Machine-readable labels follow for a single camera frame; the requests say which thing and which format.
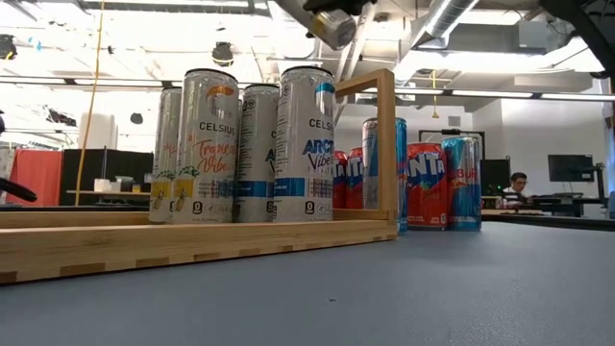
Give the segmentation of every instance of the table surface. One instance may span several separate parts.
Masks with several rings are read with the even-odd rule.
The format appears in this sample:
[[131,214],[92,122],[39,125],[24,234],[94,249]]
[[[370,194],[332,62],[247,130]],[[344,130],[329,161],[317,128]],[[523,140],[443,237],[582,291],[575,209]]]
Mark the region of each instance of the table surface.
[[481,233],[0,287],[0,345],[613,345],[615,234]]

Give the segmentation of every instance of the blue can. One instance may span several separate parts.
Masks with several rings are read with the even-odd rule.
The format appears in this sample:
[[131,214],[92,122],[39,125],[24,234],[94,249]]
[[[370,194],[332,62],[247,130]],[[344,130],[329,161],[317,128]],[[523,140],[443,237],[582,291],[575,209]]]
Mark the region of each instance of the blue can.
[[[395,118],[395,155],[397,158],[397,230],[407,231],[407,131],[406,121]],[[378,208],[378,118],[363,123],[363,207]]]
[[469,136],[442,140],[449,185],[449,230],[479,231],[480,142]]

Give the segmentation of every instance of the ceiling duct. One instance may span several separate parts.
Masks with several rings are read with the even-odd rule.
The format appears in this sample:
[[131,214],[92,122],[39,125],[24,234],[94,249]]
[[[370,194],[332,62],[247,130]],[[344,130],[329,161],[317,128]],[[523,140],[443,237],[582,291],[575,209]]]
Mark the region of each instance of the ceiling duct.
[[461,16],[472,10],[479,0],[433,0],[430,11],[419,19],[422,27],[410,38],[411,48],[418,47],[435,38],[445,37],[459,23]]

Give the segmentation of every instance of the energy drink can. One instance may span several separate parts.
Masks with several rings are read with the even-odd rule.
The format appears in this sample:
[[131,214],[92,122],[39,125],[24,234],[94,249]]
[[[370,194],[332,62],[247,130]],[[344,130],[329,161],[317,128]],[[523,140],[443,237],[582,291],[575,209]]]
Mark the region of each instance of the energy drink can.
[[173,215],[173,180],[177,164],[177,137],[182,115],[182,89],[168,87],[160,95],[158,129],[152,192],[150,193],[149,220],[155,223],[171,222]]
[[238,92],[228,73],[185,74],[174,223],[233,221]]
[[480,230],[480,142],[469,136],[442,140],[449,189],[449,229]]
[[281,85],[274,222],[332,221],[333,75],[298,66]]
[[275,85],[250,85],[243,91],[235,222],[273,220],[279,100]]
[[[395,157],[397,161],[397,229],[407,231],[407,133],[406,121],[395,119]],[[363,123],[363,206],[378,208],[378,119]]]

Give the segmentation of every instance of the fluorescent light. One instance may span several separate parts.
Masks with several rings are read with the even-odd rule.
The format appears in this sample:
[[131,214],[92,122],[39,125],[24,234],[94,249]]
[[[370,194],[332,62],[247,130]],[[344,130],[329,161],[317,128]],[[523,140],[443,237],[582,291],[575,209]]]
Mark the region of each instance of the fluorescent light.
[[[93,86],[94,80],[75,80],[75,83],[83,86]],[[135,81],[135,80],[98,80],[99,87],[161,87],[159,81]]]
[[453,96],[530,98],[531,95],[532,95],[531,92],[517,92],[517,91],[453,90]]
[[[377,93],[375,87],[369,87],[363,90],[364,93]],[[442,89],[431,88],[416,88],[416,87],[396,87],[395,94],[398,95],[441,95],[444,92]]]
[[0,83],[24,83],[24,84],[64,84],[62,78],[24,78],[24,77],[0,77]]
[[543,100],[566,100],[566,101],[615,101],[615,95],[596,94],[572,94],[572,93],[544,93],[540,97]]

